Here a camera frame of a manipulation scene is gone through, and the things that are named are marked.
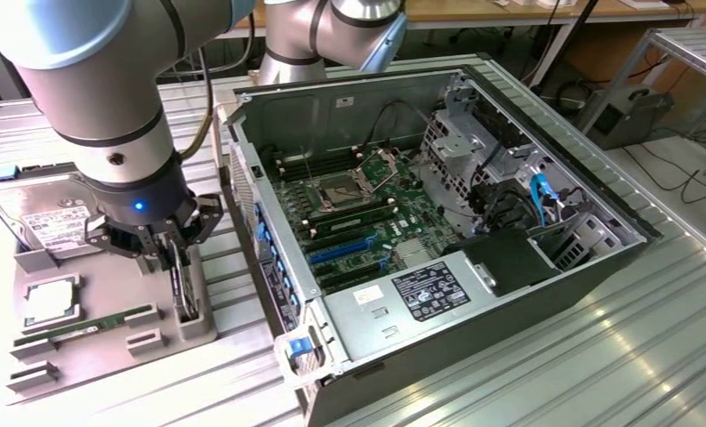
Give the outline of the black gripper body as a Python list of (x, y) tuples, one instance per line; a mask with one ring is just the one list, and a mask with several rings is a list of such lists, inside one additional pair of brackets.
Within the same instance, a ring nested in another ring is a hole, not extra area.
[(197, 209), (181, 156), (173, 153), (158, 170), (138, 181), (109, 183), (85, 177), (106, 221), (118, 228), (152, 226), (174, 217), (185, 222)]

